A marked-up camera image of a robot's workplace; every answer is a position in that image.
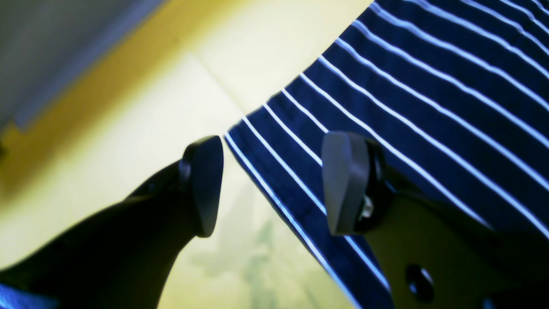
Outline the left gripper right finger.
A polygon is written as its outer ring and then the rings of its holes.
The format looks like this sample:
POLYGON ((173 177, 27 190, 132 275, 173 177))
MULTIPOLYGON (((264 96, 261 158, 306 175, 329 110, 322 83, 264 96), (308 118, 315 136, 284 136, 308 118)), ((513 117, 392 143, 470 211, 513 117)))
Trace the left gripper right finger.
POLYGON ((427 198, 374 139, 327 133, 322 181, 331 233, 365 238, 397 309, 548 307, 545 241, 427 198))

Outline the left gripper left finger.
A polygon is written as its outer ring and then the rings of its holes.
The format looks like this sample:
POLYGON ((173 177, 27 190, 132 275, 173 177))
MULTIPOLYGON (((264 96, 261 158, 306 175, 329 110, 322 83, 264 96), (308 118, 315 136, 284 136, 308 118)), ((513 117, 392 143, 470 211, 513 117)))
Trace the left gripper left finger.
POLYGON ((1 270, 3 309, 156 309, 177 256, 217 221, 219 136, 191 143, 123 201, 1 270))

